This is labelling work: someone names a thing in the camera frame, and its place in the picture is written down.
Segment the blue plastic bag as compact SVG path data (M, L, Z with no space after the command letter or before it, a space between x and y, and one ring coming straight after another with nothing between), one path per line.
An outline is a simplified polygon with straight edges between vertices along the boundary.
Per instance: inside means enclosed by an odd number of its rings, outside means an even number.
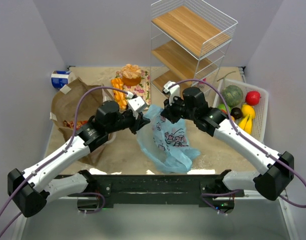
M162 108L150 105L144 117L150 123L137 132L141 151L151 160L158 171L185 174L200 151L190 146L185 120L172 124L161 116Z

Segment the red snack packet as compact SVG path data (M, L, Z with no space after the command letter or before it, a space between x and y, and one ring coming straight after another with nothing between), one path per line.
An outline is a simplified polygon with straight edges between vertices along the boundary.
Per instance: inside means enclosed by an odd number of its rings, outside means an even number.
M77 121L77 123L75 123L74 121L63 121L63 126L66 128L70 128L70 129L74 129L76 128L76 130L80 129L83 125L85 125L88 121L87 120L83 120L83 121Z

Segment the brown paper grocery bag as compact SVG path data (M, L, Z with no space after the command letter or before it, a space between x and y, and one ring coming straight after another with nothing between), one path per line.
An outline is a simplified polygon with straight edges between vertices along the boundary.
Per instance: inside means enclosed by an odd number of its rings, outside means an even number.
M80 78L77 78L62 87L53 97L51 120L63 135L65 141L70 139L73 129L64 127L63 121L75 120L75 112L79 100L88 90L95 87L95 85L87 85ZM98 89L89 93L79 107L77 121L88 121L103 102L112 101L113 99L111 91L108 89Z

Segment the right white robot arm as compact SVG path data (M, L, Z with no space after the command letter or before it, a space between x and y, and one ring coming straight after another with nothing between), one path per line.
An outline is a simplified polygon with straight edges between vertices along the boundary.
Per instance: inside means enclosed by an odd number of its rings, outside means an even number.
M181 92L179 86L172 84L164 87L163 93L169 96L161 113L164 118L173 124L180 119L193 121L200 131L223 141L255 167L252 172L224 171L211 186L218 196L229 191L252 190L274 201L291 182L293 174L273 158L292 168L294 157L268 148L232 123L223 111L209 107L199 88L189 87Z

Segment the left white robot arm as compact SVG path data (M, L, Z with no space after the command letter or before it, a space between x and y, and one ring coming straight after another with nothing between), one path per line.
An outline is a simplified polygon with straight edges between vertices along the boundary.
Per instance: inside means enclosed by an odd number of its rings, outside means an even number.
M57 198L94 188L94 181L85 170L67 180L56 177L72 163L107 143L109 134L124 129L136 134L150 123L143 116L147 104L141 97L127 103L128 109L120 112L117 102L104 102L96 114L50 156L25 171L15 168L8 173L8 194L25 217L36 215Z

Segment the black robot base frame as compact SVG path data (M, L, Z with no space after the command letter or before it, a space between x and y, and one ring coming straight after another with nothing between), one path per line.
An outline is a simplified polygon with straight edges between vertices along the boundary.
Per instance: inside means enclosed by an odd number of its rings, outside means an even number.
M81 193L71 197L90 196L100 193L106 208L117 204L143 205L198 205L214 206L216 210L229 213L234 209L235 197L243 197L241 190L231 193L222 183L219 174L169 174L169 175L88 175L91 181Z

